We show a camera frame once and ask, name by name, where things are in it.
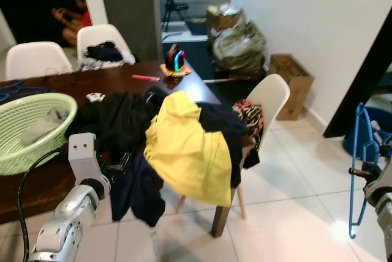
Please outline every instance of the white plastic chair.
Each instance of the white plastic chair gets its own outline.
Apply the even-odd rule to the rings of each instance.
[[[264,78],[252,92],[248,95],[246,100],[253,104],[260,104],[263,108],[264,128],[263,136],[258,146],[258,150],[265,143],[265,138],[269,134],[272,123],[276,119],[276,116],[281,111],[284,104],[286,104],[288,97],[290,97],[290,88],[284,79],[278,74],[271,74]],[[237,187],[237,195],[239,199],[239,205],[241,207],[241,216],[243,219],[246,218],[245,202],[242,194],[241,185]],[[177,206],[177,213],[180,213],[186,196],[182,196]]]
[[[21,43],[7,53],[6,80],[72,72],[62,48],[53,42]]]
[[[77,35],[77,51],[78,60],[83,57],[83,50],[88,46],[96,46],[100,43],[112,41],[116,47],[123,51],[128,51],[129,47],[125,43],[124,38],[119,31],[111,24],[100,24],[86,26],[78,31]]]

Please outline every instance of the black folding chair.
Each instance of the black folding chair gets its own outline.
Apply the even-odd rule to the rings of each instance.
[[[162,23],[162,27],[164,27],[166,22],[165,32],[167,32],[167,27],[169,25],[170,15],[172,14],[172,11],[176,11],[180,19],[182,21],[185,21],[184,15],[181,13],[181,11],[185,11],[188,9],[189,5],[187,3],[176,3],[174,0],[167,0],[165,4],[164,22]]]

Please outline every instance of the dining table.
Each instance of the dining table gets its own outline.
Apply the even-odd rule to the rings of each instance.
[[[86,95],[101,93],[110,95],[118,92],[145,94],[152,86],[157,86],[167,93],[183,90],[194,102],[220,104],[195,70],[189,65],[191,73],[182,78],[165,77],[160,69],[162,61],[139,62],[134,65],[71,72],[60,75],[34,77],[23,80],[24,87],[45,87],[58,93],[73,97],[78,106],[86,102]],[[159,81],[136,80],[132,75],[159,77]],[[0,88],[12,84],[12,81],[0,82]],[[247,135],[242,137],[243,159],[254,143]],[[18,220],[17,190],[23,173],[0,176],[0,224]],[[75,176],[67,159],[60,157],[35,168],[26,180],[23,189],[23,211],[25,217],[52,211],[75,186]],[[232,199],[236,188],[232,188]],[[216,208],[212,220],[211,235],[215,238],[222,235],[230,207]]]

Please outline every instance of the person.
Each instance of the person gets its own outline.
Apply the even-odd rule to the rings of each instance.
[[[75,3],[83,13],[76,13],[66,8],[53,8],[51,11],[53,17],[65,26],[61,34],[63,39],[74,47],[77,43],[78,31],[92,25],[86,0],[75,0]]]

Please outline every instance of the green basket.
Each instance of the green basket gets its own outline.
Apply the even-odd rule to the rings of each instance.
[[[20,141],[21,133],[56,106],[67,108],[68,118],[34,144],[23,146]],[[30,95],[0,106],[0,175],[25,172],[43,155],[62,146],[66,142],[66,129],[77,110],[74,98],[54,93]],[[42,160],[40,165],[54,156]]]

